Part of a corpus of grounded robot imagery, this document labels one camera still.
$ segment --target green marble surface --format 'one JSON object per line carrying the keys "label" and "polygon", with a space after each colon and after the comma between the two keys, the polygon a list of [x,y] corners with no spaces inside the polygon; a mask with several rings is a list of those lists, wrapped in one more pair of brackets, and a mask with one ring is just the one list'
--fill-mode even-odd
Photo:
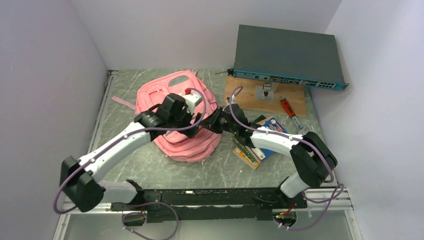
{"label": "green marble surface", "polygon": [[[114,82],[112,96],[130,103],[136,103],[137,90],[145,83],[166,76],[181,69],[130,69],[120,70]],[[213,90],[218,104],[222,106],[227,75],[215,74],[224,69],[197,69],[197,76]],[[310,131],[322,137],[321,129],[308,89],[305,89],[307,117],[299,121]],[[259,115],[274,116],[289,133],[296,133],[296,126],[287,114],[274,114],[259,111],[245,111],[251,121]],[[133,120],[132,109],[115,101],[107,106],[103,126],[97,146],[101,146],[120,133]],[[253,170],[232,153],[235,147],[230,141],[230,133],[225,132],[215,151],[203,163],[178,162],[165,156],[151,142],[131,153],[117,164],[104,178],[106,181],[132,179],[144,189],[177,188],[243,188],[276,187],[286,177],[296,172],[291,158],[275,153]],[[335,186],[337,183],[325,184]]]}

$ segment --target robotic arm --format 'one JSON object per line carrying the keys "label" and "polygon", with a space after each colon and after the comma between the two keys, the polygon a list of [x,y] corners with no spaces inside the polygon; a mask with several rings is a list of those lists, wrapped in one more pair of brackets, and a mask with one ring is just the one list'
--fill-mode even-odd
{"label": "robotic arm", "polygon": [[[178,131],[193,138],[199,131],[199,127],[190,127],[190,122],[194,116],[195,107],[201,101],[201,96],[194,93],[184,96],[171,93],[165,97],[162,104],[155,105],[137,115],[127,128],[95,151],[78,160],[72,156],[66,158],[61,166],[61,190],[81,212],[90,211],[99,203],[122,202],[130,205],[144,203],[144,191],[134,181],[107,182],[102,179],[108,171],[130,153],[169,130]],[[240,125],[234,119],[230,112],[230,106],[237,120],[248,128]],[[284,180],[276,189],[280,201],[289,203],[302,191],[308,188],[318,188],[329,175],[323,162],[313,153],[312,149],[293,139],[307,141],[314,145],[325,157],[331,170],[336,167],[336,158],[316,133],[286,134],[289,136],[288,138],[284,135],[269,134],[273,131],[248,122],[243,110],[237,104],[230,106],[218,107],[213,114],[201,121],[199,121],[201,115],[198,114],[195,122],[200,122],[202,127],[214,133],[231,132],[245,146],[269,149],[291,157],[297,173]]]}

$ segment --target wrench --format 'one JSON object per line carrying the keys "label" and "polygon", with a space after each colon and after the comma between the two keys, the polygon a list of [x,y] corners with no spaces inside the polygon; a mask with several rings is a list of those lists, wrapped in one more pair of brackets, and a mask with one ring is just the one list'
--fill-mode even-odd
{"label": "wrench", "polygon": [[298,117],[295,114],[295,111],[293,110],[292,106],[290,106],[289,101],[284,96],[279,97],[279,101],[284,108],[284,110],[287,112],[287,114],[290,116],[290,118],[293,120],[294,124],[296,124],[296,130],[297,134],[305,135],[307,132],[309,132],[308,127],[305,125],[302,125]]}

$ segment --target white wall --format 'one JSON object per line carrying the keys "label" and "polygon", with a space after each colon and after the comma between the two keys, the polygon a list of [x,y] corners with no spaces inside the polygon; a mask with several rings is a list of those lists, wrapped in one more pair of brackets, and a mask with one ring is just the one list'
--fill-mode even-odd
{"label": "white wall", "polygon": [[314,90],[364,239],[424,239],[424,2],[343,0],[336,36],[341,92]]}
{"label": "white wall", "polygon": [[2,0],[0,74],[0,239],[52,239],[61,162],[87,153],[107,69],[67,0]]}
{"label": "white wall", "polygon": [[341,0],[71,0],[109,69],[230,68],[239,24],[324,33]]}

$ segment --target blue front panel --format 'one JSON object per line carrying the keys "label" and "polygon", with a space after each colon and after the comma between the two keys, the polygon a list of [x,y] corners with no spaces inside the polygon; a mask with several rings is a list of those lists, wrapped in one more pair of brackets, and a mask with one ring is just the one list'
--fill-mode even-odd
{"label": "blue front panel", "polygon": [[232,76],[234,78],[260,80],[265,82],[299,85],[304,87],[330,89],[330,90],[336,90],[336,91],[344,90],[349,85],[348,83],[339,83],[339,82],[331,82],[331,81],[316,81],[316,80],[304,79],[304,78],[298,78],[298,77],[269,75],[265,73],[240,71],[240,70],[234,70],[234,73]]}

